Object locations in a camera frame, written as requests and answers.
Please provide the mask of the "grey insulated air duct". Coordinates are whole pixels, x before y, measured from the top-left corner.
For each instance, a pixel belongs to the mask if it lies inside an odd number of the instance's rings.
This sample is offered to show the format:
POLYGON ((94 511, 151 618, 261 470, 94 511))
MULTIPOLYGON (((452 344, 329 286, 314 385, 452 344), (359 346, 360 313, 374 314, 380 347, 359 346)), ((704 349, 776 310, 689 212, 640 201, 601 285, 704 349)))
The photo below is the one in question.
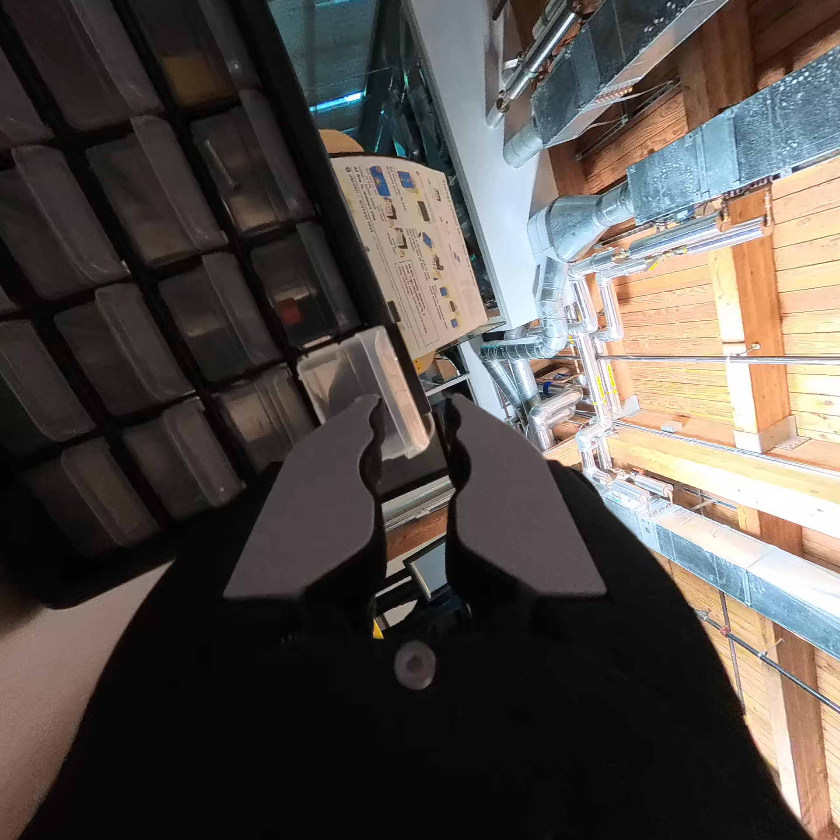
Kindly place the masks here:
POLYGON ((627 168, 635 220, 680 214, 839 150, 839 48, 627 168))
POLYGON ((839 575, 665 500, 605 504, 650 550, 839 659, 839 575))
POLYGON ((724 4, 603 2, 532 95, 542 147, 579 137, 724 4))

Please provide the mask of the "wooden poster board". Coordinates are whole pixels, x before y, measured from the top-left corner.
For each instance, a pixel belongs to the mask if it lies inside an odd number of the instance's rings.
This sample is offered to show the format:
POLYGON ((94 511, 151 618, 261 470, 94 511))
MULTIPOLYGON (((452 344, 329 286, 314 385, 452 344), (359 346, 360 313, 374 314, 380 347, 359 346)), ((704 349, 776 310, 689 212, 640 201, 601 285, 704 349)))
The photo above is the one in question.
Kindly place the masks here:
MULTIPOLYGON (((365 154, 363 146, 347 133, 336 129, 321 129, 319 134, 325 150, 331 157, 342 154, 365 154)), ((437 351, 428 352, 414 359, 413 363, 416 373, 424 383, 423 388, 427 392, 462 375, 455 362, 445 353, 437 351)))

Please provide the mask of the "silver ceiling pipes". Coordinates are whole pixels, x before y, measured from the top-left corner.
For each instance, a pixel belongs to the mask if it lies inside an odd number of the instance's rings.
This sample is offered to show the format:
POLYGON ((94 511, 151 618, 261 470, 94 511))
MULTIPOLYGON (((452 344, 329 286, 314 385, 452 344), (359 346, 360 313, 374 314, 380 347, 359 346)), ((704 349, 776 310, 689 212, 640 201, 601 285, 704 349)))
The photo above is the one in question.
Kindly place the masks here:
POLYGON ((581 3, 549 1, 532 27, 532 42, 514 58, 502 62, 496 103, 487 113, 487 125, 502 123, 512 102, 520 98, 543 66, 554 56, 561 40, 583 20, 581 3))

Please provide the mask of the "silver round duct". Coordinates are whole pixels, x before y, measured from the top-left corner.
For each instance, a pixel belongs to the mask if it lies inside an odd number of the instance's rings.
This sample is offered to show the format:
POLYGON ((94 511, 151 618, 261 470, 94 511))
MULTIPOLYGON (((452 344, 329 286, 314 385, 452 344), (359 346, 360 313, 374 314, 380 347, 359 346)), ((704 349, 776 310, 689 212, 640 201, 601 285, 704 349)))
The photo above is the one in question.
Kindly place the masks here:
POLYGON ((570 339, 593 335, 599 329, 586 280, 573 279, 571 268, 608 228, 633 216, 629 189, 623 184, 601 195, 559 197, 528 221, 528 239, 537 262, 538 324, 533 327, 525 322, 505 331, 502 340, 484 343, 479 357, 526 435, 542 452, 554 446, 553 427, 574 414, 582 393, 569 386, 543 400, 531 362, 552 359, 566 349, 570 339))

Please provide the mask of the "mustard yellow block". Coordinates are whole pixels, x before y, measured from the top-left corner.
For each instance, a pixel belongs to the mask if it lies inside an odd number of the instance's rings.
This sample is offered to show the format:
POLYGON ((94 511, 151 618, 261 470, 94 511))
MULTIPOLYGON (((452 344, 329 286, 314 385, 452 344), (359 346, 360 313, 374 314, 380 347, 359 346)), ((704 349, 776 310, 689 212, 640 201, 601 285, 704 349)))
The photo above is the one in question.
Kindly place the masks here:
POLYGON ((214 66, 201 51, 164 54, 161 64, 172 95, 183 108, 214 102, 225 93, 214 66))

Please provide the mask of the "small metal screw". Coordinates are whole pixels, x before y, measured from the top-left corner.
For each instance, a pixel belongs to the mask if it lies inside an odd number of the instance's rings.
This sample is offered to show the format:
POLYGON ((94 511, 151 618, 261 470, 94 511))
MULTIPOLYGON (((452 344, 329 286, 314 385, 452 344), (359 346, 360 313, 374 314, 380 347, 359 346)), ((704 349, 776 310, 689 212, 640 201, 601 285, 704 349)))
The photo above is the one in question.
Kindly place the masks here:
POLYGON ((238 183, 231 176, 224 159, 215 150, 210 139, 203 139, 201 142, 202 151, 206 158, 208 166, 213 170, 214 178, 217 181, 219 190, 225 190, 226 193, 234 193, 238 189, 238 183))

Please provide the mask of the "thin metal conduit rod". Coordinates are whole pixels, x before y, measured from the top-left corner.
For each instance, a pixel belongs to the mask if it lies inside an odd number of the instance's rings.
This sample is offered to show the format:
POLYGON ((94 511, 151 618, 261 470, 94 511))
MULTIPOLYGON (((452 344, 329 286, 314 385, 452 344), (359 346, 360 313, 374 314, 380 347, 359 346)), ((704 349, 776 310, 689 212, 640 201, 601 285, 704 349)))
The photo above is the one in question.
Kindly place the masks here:
POLYGON ((598 353, 600 361, 660 364, 741 364, 741 365, 793 365, 839 366, 838 355, 662 355, 662 354, 608 354, 598 353))

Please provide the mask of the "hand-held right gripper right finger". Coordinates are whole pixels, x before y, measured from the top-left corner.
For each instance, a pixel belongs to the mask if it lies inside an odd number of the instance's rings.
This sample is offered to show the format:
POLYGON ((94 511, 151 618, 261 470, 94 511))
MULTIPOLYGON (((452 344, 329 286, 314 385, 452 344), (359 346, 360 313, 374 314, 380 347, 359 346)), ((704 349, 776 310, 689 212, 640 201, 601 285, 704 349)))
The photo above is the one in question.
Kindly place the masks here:
POLYGON ((515 429, 461 395, 445 408, 446 575, 477 629, 527 631, 555 602, 607 587, 548 462, 515 429))

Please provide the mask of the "clear plastic drawer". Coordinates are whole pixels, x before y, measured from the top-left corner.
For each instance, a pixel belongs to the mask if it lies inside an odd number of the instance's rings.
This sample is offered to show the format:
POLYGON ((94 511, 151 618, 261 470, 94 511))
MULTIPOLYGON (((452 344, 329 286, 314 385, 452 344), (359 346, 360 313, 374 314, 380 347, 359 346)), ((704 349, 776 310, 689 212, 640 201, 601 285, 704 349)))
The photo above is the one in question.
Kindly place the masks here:
POLYGON ((431 433, 410 392, 383 327, 375 327, 304 355, 297 372, 321 423, 361 396, 384 405, 383 459, 413 459, 426 451, 431 433))

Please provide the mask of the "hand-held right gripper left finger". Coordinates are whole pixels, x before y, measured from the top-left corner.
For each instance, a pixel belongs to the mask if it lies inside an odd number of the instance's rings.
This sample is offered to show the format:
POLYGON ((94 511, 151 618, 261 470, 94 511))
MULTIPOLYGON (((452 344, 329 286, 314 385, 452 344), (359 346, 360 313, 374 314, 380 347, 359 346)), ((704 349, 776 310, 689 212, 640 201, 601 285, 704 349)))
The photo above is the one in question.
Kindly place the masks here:
POLYGON ((295 444, 224 589, 234 603, 283 602, 305 623, 340 618, 371 634, 386 547, 376 485, 385 406, 357 397, 295 444))

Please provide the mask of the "silver pipe bundle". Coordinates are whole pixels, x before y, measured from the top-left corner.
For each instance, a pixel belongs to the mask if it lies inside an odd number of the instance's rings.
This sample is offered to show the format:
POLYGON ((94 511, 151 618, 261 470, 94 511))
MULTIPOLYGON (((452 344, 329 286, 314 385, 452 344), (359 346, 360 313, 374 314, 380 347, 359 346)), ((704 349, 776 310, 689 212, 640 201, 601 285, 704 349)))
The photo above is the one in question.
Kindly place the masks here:
POLYGON ((609 427, 623 415, 614 375, 602 345, 624 340, 624 321, 617 298, 617 279, 654 270, 663 261, 681 256, 705 255, 715 250, 746 245, 770 234, 764 215, 732 225, 724 213, 694 218, 632 243, 628 248, 608 248, 573 262, 568 280, 580 317, 569 327, 595 408, 609 427))

